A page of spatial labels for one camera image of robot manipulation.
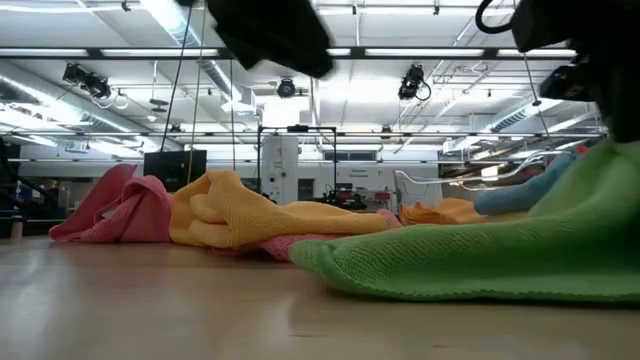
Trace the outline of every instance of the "orange cloth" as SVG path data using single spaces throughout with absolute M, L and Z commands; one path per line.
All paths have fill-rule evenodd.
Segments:
M 231 170 L 208 171 L 174 196 L 169 234 L 180 244 L 237 248 L 279 235 L 360 235 L 388 229 L 384 216 L 298 201 L 276 205 Z
M 461 199 L 444 199 L 435 208 L 415 205 L 400 207 L 400 221 L 405 226 L 421 224 L 456 225 L 484 223 L 482 216 L 473 209 L 473 203 Z

